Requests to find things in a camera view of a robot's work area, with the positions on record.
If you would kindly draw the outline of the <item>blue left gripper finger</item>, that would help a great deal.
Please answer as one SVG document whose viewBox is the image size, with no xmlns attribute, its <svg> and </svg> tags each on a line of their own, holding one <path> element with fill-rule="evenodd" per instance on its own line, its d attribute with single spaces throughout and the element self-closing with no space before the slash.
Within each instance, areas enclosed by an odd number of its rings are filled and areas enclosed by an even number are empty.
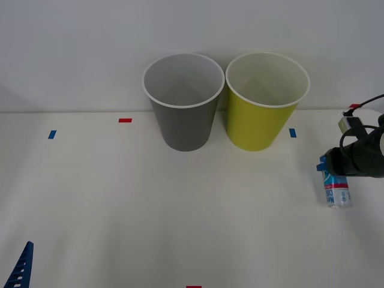
<svg viewBox="0 0 384 288">
<path fill-rule="evenodd" d="M 12 273 L 10 274 L 4 288 L 29 288 L 32 263 L 33 263 L 34 243 L 28 241 L 21 253 Z"/>
</svg>

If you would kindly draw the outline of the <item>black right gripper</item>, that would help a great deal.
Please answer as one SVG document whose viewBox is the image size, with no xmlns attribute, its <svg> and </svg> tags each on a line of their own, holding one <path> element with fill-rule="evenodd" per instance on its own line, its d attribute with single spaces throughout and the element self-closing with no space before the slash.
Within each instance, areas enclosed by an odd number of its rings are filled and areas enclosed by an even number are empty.
<svg viewBox="0 0 384 288">
<path fill-rule="evenodd" d="M 328 171 L 335 176 L 357 176 L 358 170 L 353 160 L 355 146 L 349 144 L 343 148 L 331 148 L 319 158 L 320 163 L 316 165 L 316 170 Z"/>
</svg>

